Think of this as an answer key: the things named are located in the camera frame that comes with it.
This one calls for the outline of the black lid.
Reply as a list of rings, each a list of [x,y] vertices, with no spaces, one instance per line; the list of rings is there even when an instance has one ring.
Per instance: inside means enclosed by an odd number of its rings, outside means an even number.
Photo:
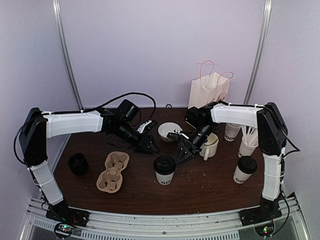
[[[161,155],[154,160],[153,167],[160,175],[170,175],[176,170],[176,163],[173,157]]]
[[[256,160],[248,155],[240,157],[237,166],[245,174],[253,174],[258,168]]]

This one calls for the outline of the cardboard two-cup carrier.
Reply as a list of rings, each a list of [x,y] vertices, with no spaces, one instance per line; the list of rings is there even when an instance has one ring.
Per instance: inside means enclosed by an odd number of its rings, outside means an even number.
[[[105,160],[105,170],[100,173],[96,187],[109,194],[120,190],[123,183],[122,171],[127,167],[130,156],[125,152],[113,151]]]

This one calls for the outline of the stack of white paper cups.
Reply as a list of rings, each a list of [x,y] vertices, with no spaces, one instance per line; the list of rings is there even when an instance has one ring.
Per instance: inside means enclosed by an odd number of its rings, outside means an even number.
[[[242,126],[238,124],[227,123],[225,125],[224,139],[228,142],[233,142],[237,137],[241,127]]]

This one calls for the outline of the white paper cup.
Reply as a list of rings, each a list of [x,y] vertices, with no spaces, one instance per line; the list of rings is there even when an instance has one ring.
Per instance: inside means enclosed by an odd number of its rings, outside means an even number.
[[[174,176],[174,171],[155,171],[156,180],[161,185],[169,185]]]
[[[233,180],[237,184],[243,184],[252,174],[246,174],[238,168],[238,163],[233,174]]]

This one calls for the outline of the white paper takeout bag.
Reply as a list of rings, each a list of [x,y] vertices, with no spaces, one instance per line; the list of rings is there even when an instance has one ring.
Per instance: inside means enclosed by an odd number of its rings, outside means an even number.
[[[211,63],[212,69],[208,75],[203,75],[202,68],[206,63]],[[201,64],[199,77],[191,81],[188,109],[201,108],[212,102],[226,100],[234,73],[231,71],[217,73],[214,72],[214,69],[215,63],[211,60],[206,60]]]

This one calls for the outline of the stack of black cup lids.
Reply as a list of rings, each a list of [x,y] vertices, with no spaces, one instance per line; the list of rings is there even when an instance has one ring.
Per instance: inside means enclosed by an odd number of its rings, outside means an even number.
[[[83,153],[75,153],[68,159],[68,167],[76,176],[82,176],[89,170],[89,164]]]

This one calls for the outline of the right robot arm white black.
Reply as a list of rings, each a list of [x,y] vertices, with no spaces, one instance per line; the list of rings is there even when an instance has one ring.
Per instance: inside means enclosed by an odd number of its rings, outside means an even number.
[[[235,124],[257,129],[258,146],[264,159],[264,185],[255,217],[261,221],[268,220],[276,212],[285,172],[288,129],[277,105],[273,102],[265,105],[240,105],[218,101],[201,108],[189,108],[184,119],[195,131],[188,136],[178,135],[176,164],[198,156],[201,146],[217,124]]]

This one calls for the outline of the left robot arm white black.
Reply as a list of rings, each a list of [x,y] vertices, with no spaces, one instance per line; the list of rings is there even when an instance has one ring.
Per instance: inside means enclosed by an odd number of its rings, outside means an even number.
[[[156,126],[156,121],[149,119],[138,129],[131,126],[139,110],[133,102],[125,99],[113,109],[98,107],[83,111],[44,112],[34,107],[29,111],[15,139],[19,141],[23,163],[47,200],[49,209],[61,222],[69,221],[72,211],[48,165],[47,139],[60,135],[103,132],[117,136],[135,153],[159,154],[160,149],[149,133]]]

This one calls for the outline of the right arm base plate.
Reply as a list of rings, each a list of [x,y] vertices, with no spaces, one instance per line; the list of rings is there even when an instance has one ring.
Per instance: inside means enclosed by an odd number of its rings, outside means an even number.
[[[238,214],[243,227],[268,222],[283,215],[281,210],[270,211],[261,206],[243,209]]]

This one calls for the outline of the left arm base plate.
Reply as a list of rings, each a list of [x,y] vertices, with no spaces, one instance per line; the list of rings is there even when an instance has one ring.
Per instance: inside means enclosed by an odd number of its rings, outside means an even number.
[[[49,208],[45,214],[47,219],[65,223],[72,226],[86,227],[90,213],[74,208]]]

